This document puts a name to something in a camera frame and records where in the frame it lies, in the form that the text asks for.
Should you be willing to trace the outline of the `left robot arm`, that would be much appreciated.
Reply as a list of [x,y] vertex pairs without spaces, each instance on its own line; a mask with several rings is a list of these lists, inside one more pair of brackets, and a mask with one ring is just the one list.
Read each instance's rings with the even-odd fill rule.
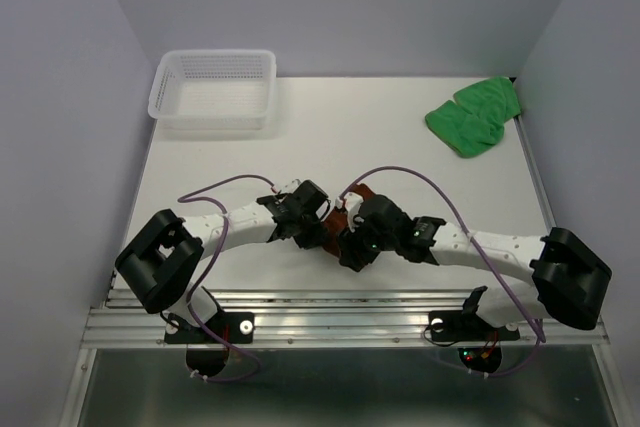
[[[224,251],[252,244],[292,239],[302,249],[326,237],[322,220],[330,207],[327,194],[310,180],[229,211],[180,217],[171,209],[155,213],[124,247],[115,269],[149,314],[166,324],[168,343],[222,342],[248,345],[255,316],[228,313],[203,285]],[[207,261],[202,273],[196,271]]]

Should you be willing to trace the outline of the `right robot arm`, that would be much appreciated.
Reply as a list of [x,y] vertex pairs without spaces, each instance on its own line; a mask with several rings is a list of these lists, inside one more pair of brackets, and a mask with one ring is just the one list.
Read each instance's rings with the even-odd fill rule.
[[460,313],[472,337],[519,320],[554,319],[584,331],[598,323],[612,270],[568,229],[543,236],[473,231],[442,218],[410,217],[379,194],[348,193],[337,211],[346,218],[336,236],[339,262],[353,271],[393,252],[411,263],[491,272],[498,288],[474,289]]

